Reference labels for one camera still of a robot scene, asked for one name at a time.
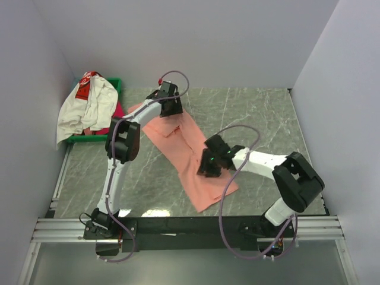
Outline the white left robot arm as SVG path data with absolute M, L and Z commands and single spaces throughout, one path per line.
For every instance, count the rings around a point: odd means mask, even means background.
M 159 88 L 133 112 L 112 119 L 105 145 L 108 163 L 103 192 L 85 224 L 84 239 L 113 239 L 124 233 L 118 220 L 121 190 L 129 165 L 140 150 L 141 129 L 154 118 L 182 112 L 177 85 L 160 80 Z

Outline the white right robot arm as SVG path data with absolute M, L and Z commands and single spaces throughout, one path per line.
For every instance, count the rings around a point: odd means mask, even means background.
M 289 217 L 304 212 L 325 188 L 319 174 L 298 152 L 275 155 L 242 145 L 230 147 L 216 134 L 205 141 L 197 174 L 216 178 L 223 169 L 250 172 L 277 185 L 280 198 L 260 217 L 258 225 L 259 232 L 268 237 L 275 236 Z

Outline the salmon pink t shirt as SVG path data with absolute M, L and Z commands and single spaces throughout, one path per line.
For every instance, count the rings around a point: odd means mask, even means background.
M 180 182 L 197 212 L 221 200 L 232 176 L 226 170 L 217 178 L 197 174 L 206 137 L 187 111 L 163 118 L 157 116 L 142 130 L 178 171 Z

